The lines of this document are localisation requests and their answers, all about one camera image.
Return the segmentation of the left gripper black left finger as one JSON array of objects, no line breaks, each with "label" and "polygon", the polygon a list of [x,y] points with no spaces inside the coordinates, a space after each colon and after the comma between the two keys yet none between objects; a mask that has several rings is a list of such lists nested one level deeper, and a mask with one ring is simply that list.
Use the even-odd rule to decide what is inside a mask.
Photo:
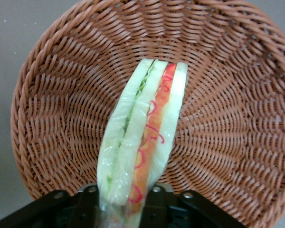
[{"label": "left gripper black left finger", "polygon": [[0,228],[96,228],[99,196],[96,184],[75,195],[54,190],[0,220]]}]

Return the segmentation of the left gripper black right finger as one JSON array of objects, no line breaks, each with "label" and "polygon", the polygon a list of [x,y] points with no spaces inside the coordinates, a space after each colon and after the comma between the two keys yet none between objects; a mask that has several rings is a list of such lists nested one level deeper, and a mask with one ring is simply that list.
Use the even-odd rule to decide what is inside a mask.
[{"label": "left gripper black right finger", "polygon": [[193,190],[176,195],[154,185],[142,213],[143,228],[244,228],[245,225]]}]

